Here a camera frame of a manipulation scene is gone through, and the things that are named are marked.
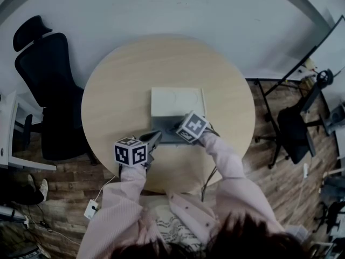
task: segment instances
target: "electrical outlet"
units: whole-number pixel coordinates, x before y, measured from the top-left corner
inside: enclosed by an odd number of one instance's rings
[[[90,200],[86,207],[84,216],[91,220],[93,216],[96,214],[97,210],[98,210],[98,203],[95,202],[94,200]]]

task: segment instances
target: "round wooden table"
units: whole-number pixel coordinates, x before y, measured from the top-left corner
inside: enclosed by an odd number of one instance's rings
[[[206,118],[240,156],[254,132],[255,109],[249,86],[221,54],[199,40],[150,36],[115,49],[95,68],[82,98],[81,116],[92,151],[118,174],[114,143],[150,130],[152,87],[204,90]],[[158,146],[145,189],[195,192],[213,170],[200,146]],[[210,184],[220,180],[216,173]]]

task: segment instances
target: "desk leg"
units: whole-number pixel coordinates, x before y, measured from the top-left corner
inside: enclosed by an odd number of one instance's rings
[[[55,165],[37,163],[37,162],[29,161],[29,160],[24,160],[21,158],[15,158],[14,156],[9,157],[9,166],[16,167],[16,168],[30,167],[30,168],[50,170],[50,171],[57,170]]]

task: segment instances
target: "person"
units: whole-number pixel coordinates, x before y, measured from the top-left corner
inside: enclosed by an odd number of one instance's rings
[[[27,175],[27,182],[27,185],[20,186],[2,176],[0,183],[0,203],[17,202],[21,205],[37,205],[46,201],[48,195],[47,180],[42,180],[38,190],[31,174]]]
[[[104,187],[77,258],[307,258],[233,148],[210,132],[199,141],[223,177],[214,211],[188,194],[140,197],[145,169],[123,167],[121,181]]]

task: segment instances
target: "cable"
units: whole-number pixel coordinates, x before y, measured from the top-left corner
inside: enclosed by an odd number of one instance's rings
[[[38,205],[36,205],[38,208],[39,208],[39,210],[41,210],[41,212],[42,212],[42,221],[44,221],[44,213],[43,213],[43,210],[38,206]]]
[[[312,167],[312,163],[313,163],[313,158],[310,157],[310,165],[309,165],[309,168]],[[292,215],[290,216],[290,219],[287,221],[287,223],[286,223],[285,226],[288,226],[288,225],[290,224],[290,221],[291,221],[292,217],[295,215],[295,212],[296,212],[296,210],[298,209],[298,207],[299,207],[299,205],[300,205],[301,197],[302,197],[302,192],[303,192],[303,186],[304,186],[304,181],[305,181],[305,180],[306,180],[306,179],[304,178],[304,170],[303,170],[303,180],[302,180],[302,182],[301,182],[301,189],[300,189],[300,193],[299,193],[299,196],[298,196],[297,204],[296,204],[295,209],[294,209],[293,212],[292,212]]]
[[[57,231],[55,231],[55,230],[52,230],[52,232],[55,232],[55,233],[57,233],[57,234],[60,234],[61,236],[65,237],[66,239],[70,240],[71,242],[80,245],[80,243],[78,243],[78,242],[76,242],[76,241],[74,241],[74,240],[72,240],[72,239],[66,237],[64,234],[62,234],[62,233],[60,233],[60,232],[57,232]]]
[[[217,171],[217,166],[214,167],[214,169],[212,170],[210,176],[207,178],[206,183],[205,183],[204,186],[201,188],[201,201],[202,201],[202,202],[204,202],[207,184],[210,182],[210,180],[212,179],[212,177],[213,177],[213,175],[216,173],[216,171]]]
[[[17,221],[0,220],[0,222],[17,222]],[[29,222],[29,224],[40,224],[40,223],[39,222]]]
[[[337,74],[335,74],[335,75],[333,76],[333,79],[334,79],[336,76],[338,76],[338,75],[341,73],[341,71],[343,71],[344,68],[345,68],[345,66],[344,66],[342,69],[340,69],[340,71],[339,71]]]
[[[62,233],[60,233],[60,232],[57,232],[57,231],[51,229],[51,227],[49,226],[49,224],[47,224],[46,222],[43,222],[43,221],[41,221],[40,223],[35,223],[35,222],[34,222],[33,224],[34,224],[34,226],[37,225],[37,224],[40,224],[40,225],[42,225],[42,226],[38,226],[40,229],[45,229],[45,230],[47,230],[49,233],[54,232],[54,233],[60,234],[61,236],[63,236],[64,238],[70,240],[71,242],[80,245],[80,243],[78,243],[78,242],[76,242],[76,241],[74,241],[74,240],[68,238],[68,237],[65,236],[64,234],[62,234]]]
[[[102,188],[99,190],[99,193],[98,193],[97,197],[94,199],[94,201],[96,201],[96,200],[98,199],[98,197],[99,197],[99,195],[101,194],[101,192],[102,192],[104,186],[107,185],[109,182],[111,182],[111,181],[112,181],[113,179],[115,179],[115,178],[116,178],[116,175],[114,175],[112,179],[110,179],[106,184],[104,184],[104,185],[102,186]]]

